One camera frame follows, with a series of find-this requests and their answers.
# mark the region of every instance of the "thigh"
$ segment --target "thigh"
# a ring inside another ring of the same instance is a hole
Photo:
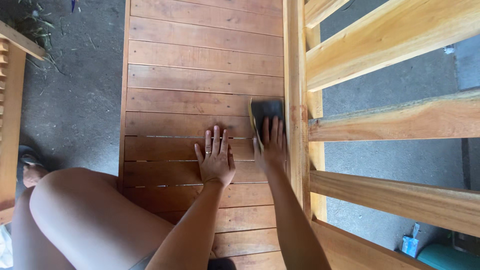
[[[104,174],[81,168],[45,176],[30,209],[43,234],[79,270],[128,270],[173,228],[123,197]]]

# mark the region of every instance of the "forearm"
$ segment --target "forearm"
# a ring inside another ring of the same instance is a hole
[[[206,269],[215,234],[215,218],[224,187],[206,184],[146,270]]]
[[[287,269],[326,269],[330,266],[308,223],[283,168],[266,172],[272,192],[278,241]]]

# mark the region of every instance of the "unfinished wood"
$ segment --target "unfinished wood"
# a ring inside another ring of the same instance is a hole
[[[305,4],[305,26],[313,28],[349,0],[311,0]]]
[[[326,222],[314,220],[312,228],[332,269],[433,270],[414,258],[374,244]]]
[[[5,78],[6,87],[2,91],[4,101],[2,104],[2,144],[0,145],[0,210],[9,209],[15,205],[26,53],[16,46],[11,46],[8,55],[10,58],[8,69],[15,76]]]
[[[197,160],[193,146],[205,148],[205,138],[125,136],[125,161]],[[251,139],[230,139],[235,160],[254,160]]]
[[[282,17],[282,0],[182,0],[207,6]]]
[[[283,77],[283,57],[131,40],[130,64]]]
[[[132,16],[130,39],[283,56],[283,38]]]
[[[233,261],[235,267],[239,270],[287,269],[280,251],[235,256],[229,257],[229,259]]]
[[[480,236],[480,192],[311,171],[312,192]]]
[[[232,183],[267,182],[254,161],[236,161]],[[125,162],[125,187],[201,184],[197,161]]]
[[[0,38],[7,39],[10,43],[32,56],[43,60],[45,50],[37,45],[35,42],[27,39],[24,35],[15,31],[15,29],[8,26],[6,23],[0,21]]]
[[[305,77],[303,0],[284,0],[285,118],[290,181],[305,215],[310,218],[310,161]]]
[[[205,131],[213,130],[215,125],[221,130],[228,129],[229,137],[253,138],[255,135],[246,116],[128,111],[125,124],[126,135],[205,136]]]
[[[138,206],[152,212],[186,211],[202,191],[203,185],[129,187],[123,194]],[[220,200],[220,208],[272,205],[267,183],[230,184]]]
[[[249,116],[248,104],[253,100],[282,98],[201,93],[172,90],[128,88],[127,110]]]
[[[132,0],[132,16],[282,36],[282,18],[176,0]]]
[[[480,137],[480,89],[310,120],[310,141]]]
[[[174,67],[129,65],[128,86],[282,97],[283,78]]]
[[[315,91],[480,34],[480,1],[390,0],[307,53]]]
[[[166,221],[177,224],[186,211],[156,213]],[[273,205],[220,208],[216,213],[215,233],[275,228]]]
[[[276,229],[216,233],[212,247],[218,258],[279,250]]]

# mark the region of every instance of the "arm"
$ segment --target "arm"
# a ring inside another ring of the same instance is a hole
[[[205,152],[204,158],[195,144],[204,188],[163,241],[146,270],[207,269],[220,198],[235,174],[227,130],[224,130],[220,145],[220,131],[215,126],[213,146],[211,132],[207,130]]]
[[[255,161],[265,172],[275,204],[278,241],[287,269],[330,270],[325,253],[308,223],[290,181],[285,173],[287,139],[283,123],[273,118],[269,132],[268,118],[264,120],[264,151],[253,140]]]

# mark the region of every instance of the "hand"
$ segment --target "hand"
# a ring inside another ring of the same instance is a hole
[[[200,146],[195,144],[195,153],[200,164],[200,175],[204,185],[221,183],[226,187],[232,182],[235,175],[233,152],[228,144],[228,131],[223,130],[222,144],[220,145],[220,128],[214,127],[213,146],[210,130],[205,132],[205,158]]]
[[[255,163],[266,173],[269,170],[285,171],[287,158],[287,138],[283,133],[283,123],[274,117],[272,120],[272,132],[268,131],[268,117],[264,119],[264,144],[263,153],[260,151],[260,145],[257,138],[253,138],[253,149],[255,151]]]

